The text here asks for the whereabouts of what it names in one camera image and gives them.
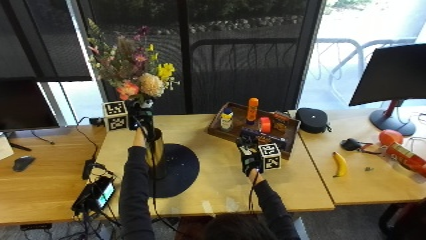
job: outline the pink flower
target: pink flower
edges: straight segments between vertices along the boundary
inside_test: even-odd
[[[141,54],[141,53],[135,53],[133,57],[134,57],[134,61],[138,63],[142,63],[146,61],[146,58],[145,58],[143,54]]]
[[[121,87],[117,87],[115,90],[119,93],[119,99],[122,101],[138,93],[138,87],[129,80],[125,80]]]

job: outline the yellow flower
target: yellow flower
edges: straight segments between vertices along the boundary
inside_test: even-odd
[[[146,49],[147,51],[153,52],[154,51],[154,45],[149,44],[149,48]]]
[[[150,55],[150,60],[157,61],[158,60],[158,53]]]
[[[174,72],[174,67],[171,63],[164,63],[163,66],[158,64],[158,77],[160,80],[167,80],[168,77],[171,77],[171,74]]]

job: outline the monitor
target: monitor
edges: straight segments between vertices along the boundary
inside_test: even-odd
[[[58,127],[37,83],[0,81],[0,132]]]
[[[391,100],[385,110],[371,113],[370,121],[377,129],[409,136],[413,124],[392,115],[399,101],[405,99],[426,99],[426,44],[373,50],[348,106]]]

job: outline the person's arm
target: person's arm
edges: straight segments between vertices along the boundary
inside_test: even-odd
[[[294,228],[292,218],[283,206],[279,195],[270,188],[267,181],[256,172],[256,169],[250,170],[247,177],[254,185],[258,205],[262,209],[270,231],[275,234],[278,239],[299,239]]]
[[[133,146],[127,150],[129,157],[123,166],[118,212],[122,225],[122,238],[154,239],[147,207],[147,164],[145,161],[145,138],[137,128]]]

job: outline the red object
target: red object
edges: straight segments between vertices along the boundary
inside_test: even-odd
[[[262,133],[270,132],[270,119],[268,117],[260,117],[258,129]]]
[[[403,142],[403,136],[399,132],[393,130],[383,130],[379,135],[377,139],[380,141],[380,144],[384,146],[389,146],[393,142],[397,144],[401,144]]]
[[[387,149],[385,154],[391,159],[395,159],[399,164],[412,172],[419,173],[426,177],[426,161],[416,156],[409,150],[401,147],[397,143],[392,143]]]

